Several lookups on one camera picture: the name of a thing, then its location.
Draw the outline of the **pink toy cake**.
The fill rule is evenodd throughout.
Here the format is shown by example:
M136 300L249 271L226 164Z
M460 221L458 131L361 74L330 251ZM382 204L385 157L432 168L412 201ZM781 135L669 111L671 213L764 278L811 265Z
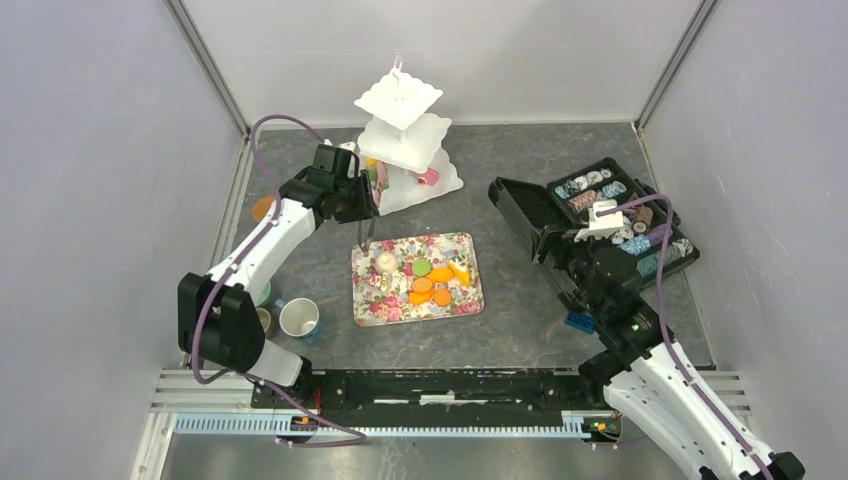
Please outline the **pink toy cake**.
M418 184L432 187L439 182L440 173L436 169L428 168L424 173L416 173L414 178Z

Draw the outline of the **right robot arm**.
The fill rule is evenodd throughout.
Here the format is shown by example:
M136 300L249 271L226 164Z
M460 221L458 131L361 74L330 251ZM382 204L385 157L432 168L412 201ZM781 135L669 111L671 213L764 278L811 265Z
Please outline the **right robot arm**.
M776 452L736 418L691 364L664 319L664 304L640 296L636 256L577 229L549 224L534 259L555 260L573 282L605 349L579 368L577 392L633 421L691 479L801 479L791 452Z

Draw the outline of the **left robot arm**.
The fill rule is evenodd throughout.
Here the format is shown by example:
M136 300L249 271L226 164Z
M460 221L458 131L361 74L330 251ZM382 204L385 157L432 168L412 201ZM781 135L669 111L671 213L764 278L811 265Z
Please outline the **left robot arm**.
M236 249L206 274L186 274L177 287L177 342L192 361L276 384L290 407L314 394L311 366L266 338L254 297L295 248L322 223L373 220L379 212L370 180L350 149L320 144L311 165L279 187L269 211Z

